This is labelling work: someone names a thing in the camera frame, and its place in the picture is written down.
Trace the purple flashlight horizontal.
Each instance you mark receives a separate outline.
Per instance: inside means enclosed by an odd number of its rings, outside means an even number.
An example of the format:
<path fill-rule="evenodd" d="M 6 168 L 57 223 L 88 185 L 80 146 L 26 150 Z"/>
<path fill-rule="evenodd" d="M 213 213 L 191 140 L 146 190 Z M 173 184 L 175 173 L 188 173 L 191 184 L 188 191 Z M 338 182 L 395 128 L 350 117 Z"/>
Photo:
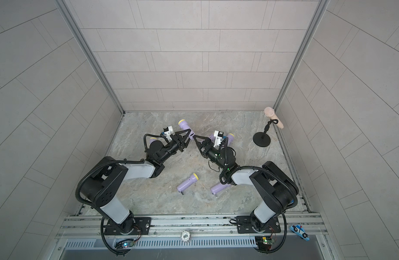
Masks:
<path fill-rule="evenodd" d="M 193 140 L 193 136 L 195 135 L 195 132 L 191 129 L 191 127 L 188 125 L 188 123 L 184 119 L 182 119 L 179 121 L 178 125 L 182 130 L 190 130 L 189 138 L 191 140 Z"/>

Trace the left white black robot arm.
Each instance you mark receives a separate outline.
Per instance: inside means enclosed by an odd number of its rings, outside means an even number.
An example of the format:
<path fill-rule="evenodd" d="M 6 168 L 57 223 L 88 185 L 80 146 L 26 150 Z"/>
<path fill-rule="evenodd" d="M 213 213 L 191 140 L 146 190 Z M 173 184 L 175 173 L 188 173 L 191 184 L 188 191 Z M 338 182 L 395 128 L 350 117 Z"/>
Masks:
<path fill-rule="evenodd" d="M 166 144 L 154 140 L 148 145 L 144 139 L 146 158 L 139 161 L 104 157 L 78 182 L 75 191 L 77 201 L 89 205 L 109 219 L 121 234 L 129 234 L 135 226 L 135 220 L 132 211 L 116 196 L 122 182 L 158 177 L 165 168 L 165 161 L 188 147 L 190 134 L 191 129 L 175 132 Z"/>

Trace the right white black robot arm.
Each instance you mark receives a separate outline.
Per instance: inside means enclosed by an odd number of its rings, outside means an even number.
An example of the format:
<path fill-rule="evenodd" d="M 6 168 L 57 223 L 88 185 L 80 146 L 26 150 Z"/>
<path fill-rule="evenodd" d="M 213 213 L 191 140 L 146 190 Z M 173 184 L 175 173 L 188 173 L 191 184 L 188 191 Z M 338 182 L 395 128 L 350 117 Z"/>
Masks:
<path fill-rule="evenodd" d="M 262 166 L 240 166 L 236 163 L 235 150 L 223 140 L 218 148 L 205 136 L 194 135 L 193 140 L 202 157 L 215 163 L 220 169 L 220 184 L 251 185 L 256 188 L 262 202 L 250 214 L 250 225 L 263 232 L 269 221 L 286 210 L 294 208 L 299 189 L 275 163 L 267 161 Z"/>

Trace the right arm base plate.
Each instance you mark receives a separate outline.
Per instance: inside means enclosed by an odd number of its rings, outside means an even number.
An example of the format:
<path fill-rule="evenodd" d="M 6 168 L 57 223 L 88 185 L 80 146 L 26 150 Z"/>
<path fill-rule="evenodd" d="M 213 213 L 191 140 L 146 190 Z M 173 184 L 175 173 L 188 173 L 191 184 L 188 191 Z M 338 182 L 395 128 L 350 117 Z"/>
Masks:
<path fill-rule="evenodd" d="M 251 216 L 236 216 L 229 222 L 237 227 L 239 234 L 278 234 L 281 232 L 280 222 L 277 217 L 273 217 L 263 224 L 257 219 L 251 218 Z"/>

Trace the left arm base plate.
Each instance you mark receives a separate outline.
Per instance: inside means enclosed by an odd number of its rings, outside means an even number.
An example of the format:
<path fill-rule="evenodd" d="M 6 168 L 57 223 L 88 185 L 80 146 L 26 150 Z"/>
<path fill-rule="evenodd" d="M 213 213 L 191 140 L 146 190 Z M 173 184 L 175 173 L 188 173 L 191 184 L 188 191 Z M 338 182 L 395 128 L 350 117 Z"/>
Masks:
<path fill-rule="evenodd" d="M 109 219 L 104 225 L 105 235 L 147 235 L 149 233 L 150 217 L 130 217 L 123 223 L 117 224 Z"/>

